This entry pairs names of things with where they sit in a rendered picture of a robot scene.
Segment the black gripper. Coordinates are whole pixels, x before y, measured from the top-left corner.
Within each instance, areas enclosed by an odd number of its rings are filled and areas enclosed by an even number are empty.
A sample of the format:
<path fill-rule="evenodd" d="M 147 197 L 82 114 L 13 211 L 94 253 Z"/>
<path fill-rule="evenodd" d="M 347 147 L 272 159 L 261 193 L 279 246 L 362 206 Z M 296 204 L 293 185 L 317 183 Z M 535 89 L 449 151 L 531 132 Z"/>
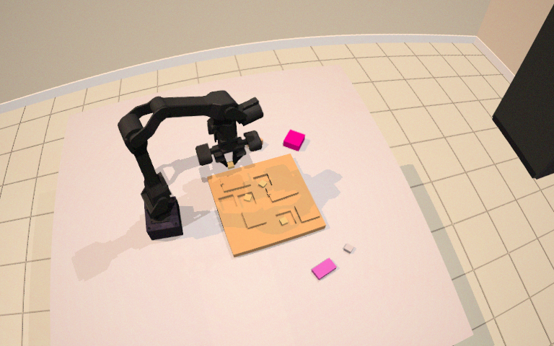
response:
<path fill-rule="evenodd" d="M 248 144 L 250 151 L 257 151 L 262 148 L 262 141 L 255 130 L 244 133 L 244 140 L 242 140 L 242 137 L 237 137 L 237 132 L 231 138 L 222 138 L 217 134 L 216 136 L 218 145 L 212 146 L 212 148 L 209 148 L 208 143 L 196 146 L 195 150 L 201 166 L 210 164 L 213 161 L 211 155 L 214 155 L 217 163 L 220 162 L 228 167 L 224 154 L 229 152 L 233 152 L 233 162 L 236 165 L 239 159 L 246 155 L 245 145 Z"/>

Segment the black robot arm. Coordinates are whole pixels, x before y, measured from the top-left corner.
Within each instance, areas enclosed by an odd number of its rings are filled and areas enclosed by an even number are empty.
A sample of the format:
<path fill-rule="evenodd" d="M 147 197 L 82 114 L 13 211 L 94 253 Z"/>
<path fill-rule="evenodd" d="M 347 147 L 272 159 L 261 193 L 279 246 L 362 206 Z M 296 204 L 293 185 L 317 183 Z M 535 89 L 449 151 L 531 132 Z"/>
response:
<path fill-rule="evenodd" d="M 152 114 L 143 127 L 140 117 Z M 147 151 L 148 140 L 157 131 L 159 124 L 170 117 L 208 116 L 208 134 L 231 138 L 237 132 L 237 123 L 246 126 L 263 117 L 260 101 L 253 97 L 240 105 L 227 91 L 210 92 L 197 97 L 155 97 L 146 104 L 136 106 L 118 123 L 118 130 L 124 144 L 136 157 L 144 177 L 144 189 L 141 192 L 146 204 L 150 224 L 170 221 L 168 201 L 172 194 L 162 176 L 155 168 Z"/>

